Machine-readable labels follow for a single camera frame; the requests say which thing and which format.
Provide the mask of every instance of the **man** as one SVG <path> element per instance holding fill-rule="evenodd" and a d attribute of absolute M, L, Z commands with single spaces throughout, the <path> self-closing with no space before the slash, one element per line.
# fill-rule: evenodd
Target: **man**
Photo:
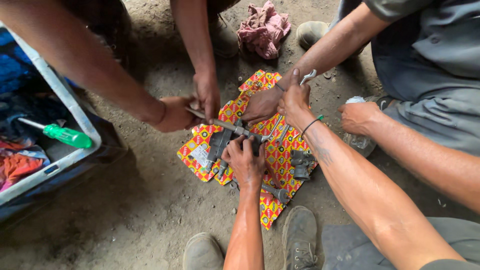
<path fill-rule="evenodd" d="M 292 72 L 278 111 L 303 133 L 332 191 L 356 223 L 324 226 L 322 269 L 480 270 L 480 224 L 423 216 L 400 187 L 316 120 L 308 107 L 310 87 L 299 85 L 299 74 L 298 69 Z M 264 157 L 254 157 L 251 140 L 240 137 L 229 143 L 222 159 L 240 184 L 225 264 L 214 238 L 200 233 L 185 247 L 183 269 L 264 269 L 258 209 Z M 285 270 L 320 269 L 315 265 L 316 233 L 313 213 L 294 207 L 283 229 Z"/>
<path fill-rule="evenodd" d="M 341 0 L 330 26 L 298 27 L 310 49 L 277 86 L 252 96 L 243 119 L 275 114 L 293 69 L 325 72 L 371 42 L 388 96 L 367 98 L 382 113 L 368 102 L 342 107 L 343 128 L 370 136 L 412 174 L 480 213 L 479 14 L 478 0 Z"/>
<path fill-rule="evenodd" d="M 238 0 L 171 2 L 173 16 L 195 68 L 197 101 L 209 122 L 220 109 L 214 52 L 231 57 L 238 51 L 233 28 L 218 13 L 236 2 Z M 59 72 L 109 99 L 138 120 L 162 132 L 198 124 L 198 119 L 184 109 L 192 102 L 191 98 L 156 100 L 112 58 L 111 51 L 119 61 L 125 60 L 129 22 L 121 1 L 0 0 L 0 20 Z M 90 30 L 111 47 L 103 47 L 99 37 Z"/>

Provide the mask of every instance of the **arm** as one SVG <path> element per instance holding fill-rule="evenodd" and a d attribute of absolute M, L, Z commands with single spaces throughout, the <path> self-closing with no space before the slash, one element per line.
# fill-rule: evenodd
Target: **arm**
<path fill-rule="evenodd" d="M 260 190 L 265 162 L 265 144 L 260 147 L 259 157 L 252 152 L 252 139 L 245 136 L 230 141 L 222 153 L 240 184 L 240 201 L 233 225 L 230 243 L 225 257 L 224 269 L 264 269 L 264 247 L 260 227 Z"/>
<path fill-rule="evenodd" d="M 300 69 L 300 77 L 307 75 L 312 69 L 316 69 L 317 74 L 328 71 L 389 25 L 390 23 L 380 20 L 365 3 L 362 3 L 317 41 L 284 74 L 277 85 L 287 89 L 295 68 Z M 253 95 L 242 119 L 254 124 L 271 118 L 276 113 L 276 106 L 281 97 L 282 90 L 277 86 Z"/>
<path fill-rule="evenodd" d="M 195 68 L 193 82 L 205 116 L 210 124 L 218 117 L 220 91 L 216 81 L 215 59 L 208 34 L 206 0 L 170 0 L 173 18 Z"/>
<path fill-rule="evenodd" d="M 279 112 L 300 132 L 315 119 L 309 93 L 308 86 L 292 83 L 280 101 Z M 339 202 L 397 269 L 420 269 L 445 258 L 464 261 L 400 187 L 328 127 L 317 121 L 304 138 Z"/>
<path fill-rule="evenodd" d="M 170 116 L 183 117 L 176 129 L 192 122 L 193 115 L 185 110 L 171 111 L 173 114 L 167 117 L 167 112 L 176 110 L 177 105 L 183 108 L 185 100 L 175 97 L 161 102 L 149 95 L 113 60 L 85 25 L 56 1 L 0 0 L 0 19 L 59 72 L 140 121 L 164 132 L 172 131 Z"/>
<path fill-rule="evenodd" d="M 480 213 L 479 157 L 429 140 L 388 117 L 373 102 L 346 104 L 339 111 L 345 131 L 371 137 L 412 174 Z"/>

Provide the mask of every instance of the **hand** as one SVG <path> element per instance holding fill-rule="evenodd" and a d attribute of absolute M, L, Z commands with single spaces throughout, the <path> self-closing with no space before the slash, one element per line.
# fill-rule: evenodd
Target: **hand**
<path fill-rule="evenodd" d="M 248 121 L 248 125 L 252 126 L 261 121 L 272 118 L 277 111 L 278 101 L 282 97 L 283 91 L 278 87 L 255 93 L 248 101 L 242 119 Z"/>
<path fill-rule="evenodd" d="M 290 86 L 283 94 L 278 103 L 278 113 L 285 115 L 285 122 L 293 126 L 296 130 L 302 132 L 305 128 L 305 120 L 311 121 L 312 112 L 308 107 L 310 97 L 310 86 L 308 84 L 299 85 L 300 70 L 293 70 L 290 77 Z"/>
<path fill-rule="evenodd" d="M 185 109 L 195 101 L 194 97 L 166 97 L 161 98 L 165 106 L 162 121 L 152 126 L 161 132 L 173 132 L 189 129 L 200 124 L 201 119 Z"/>
<path fill-rule="evenodd" d="M 342 113 L 343 130 L 354 135 L 370 136 L 371 124 L 384 115 L 375 102 L 343 104 L 338 111 Z"/>
<path fill-rule="evenodd" d="M 193 83 L 199 109 L 205 111 L 205 120 L 212 125 L 220 111 L 220 90 L 218 90 L 216 75 L 195 74 Z"/>
<path fill-rule="evenodd" d="M 260 145 L 260 154 L 256 157 L 253 155 L 252 141 L 253 136 L 245 139 L 245 135 L 230 141 L 223 150 L 222 159 L 232 168 L 242 190 L 260 192 L 265 171 L 265 144 Z"/>

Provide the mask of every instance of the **sleeve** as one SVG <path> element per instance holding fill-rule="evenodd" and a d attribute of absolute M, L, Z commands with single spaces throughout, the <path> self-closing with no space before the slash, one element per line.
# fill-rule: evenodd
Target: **sleeve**
<path fill-rule="evenodd" d="M 394 22 L 426 7 L 433 0 L 363 0 L 368 8 L 386 22 Z"/>
<path fill-rule="evenodd" d="M 471 262 L 441 259 L 435 260 L 424 265 L 420 270 L 480 270 L 480 266 Z"/>

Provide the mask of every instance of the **concrete floor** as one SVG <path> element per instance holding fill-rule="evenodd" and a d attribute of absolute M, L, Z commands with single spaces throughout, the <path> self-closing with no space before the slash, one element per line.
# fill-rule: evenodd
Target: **concrete floor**
<path fill-rule="evenodd" d="M 248 16 L 250 2 L 242 0 L 223 13 L 234 28 Z M 292 23 L 277 60 L 256 55 L 217 59 L 222 103 L 238 95 L 237 78 L 247 78 L 258 69 L 285 72 L 304 53 L 295 37 L 297 27 L 309 20 L 330 22 L 335 0 L 273 1 L 277 11 L 289 14 Z M 194 74 L 188 55 L 174 28 L 168 1 L 126 0 L 138 42 L 133 72 L 155 97 L 186 95 L 192 91 Z M 339 136 L 337 107 L 348 98 L 381 91 L 371 60 L 370 46 L 359 60 L 336 67 L 335 80 L 318 76 L 312 86 L 311 106 L 325 116 Z M 88 94 L 100 116 L 118 128 L 130 147 L 128 155 L 78 187 L 63 193 L 15 228 L 2 232 L 1 269 L 181 269 L 188 239 L 199 232 L 214 235 L 225 252 L 228 246 L 238 197 L 216 181 L 203 183 L 177 158 L 176 151 L 191 137 L 189 131 L 161 134 L 138 122 L 96 95 Z M 402 169 L 377 148 L 369 160 L 386 173 L 414 200 L 426 216 L 456 217 L 478 221 L 479 217 Z M 303 205 L 324 224 L 349 224 L 320 169 L 313 172 L 295 195 L 293 207 Z M 283 266 L 281 233 L 289 209 L 271 230 L 263 229 L 265 268 Z M 317 245 L 317 265 L 323 250 Z"/>

